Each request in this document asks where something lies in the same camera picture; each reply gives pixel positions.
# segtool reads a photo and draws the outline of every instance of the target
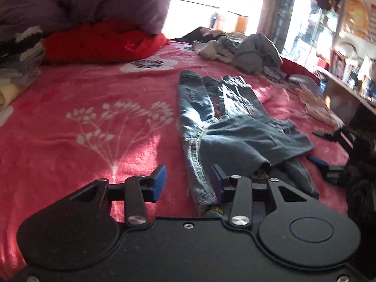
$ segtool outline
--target silver screw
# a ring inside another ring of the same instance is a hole
[[[341,277],[338,278],[337,282],[350,282],[350,277],[341,276]]]
[[[191,224],[191,223],[188,223],[188,224],[184,224],[183,226],[185,229],[193,229],[194,225]]]
[[[237,226],[245,226],[249,224],[249,218],[243,215],[237,215],[231,218],[231,222]]]
[[[26,282],[39,282],[39,279],[37,276],[28,276]]]
[[[128,217],[128,222],[131,225],[142,225],[146,223],[146,218],[141,215],[133,215]]]

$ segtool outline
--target blue denim clothing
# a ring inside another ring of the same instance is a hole
[[[242,77],[215,80],[184,70],[178,88],[189,188],[199,212],[217,204],[209,180],[213,164],[227,175],[247,177],[259,168],[270,171],[283,165],[297,188],[317,195],[307,170],[295,158],[313,148],[307,136],[291,121],[269,117]]]

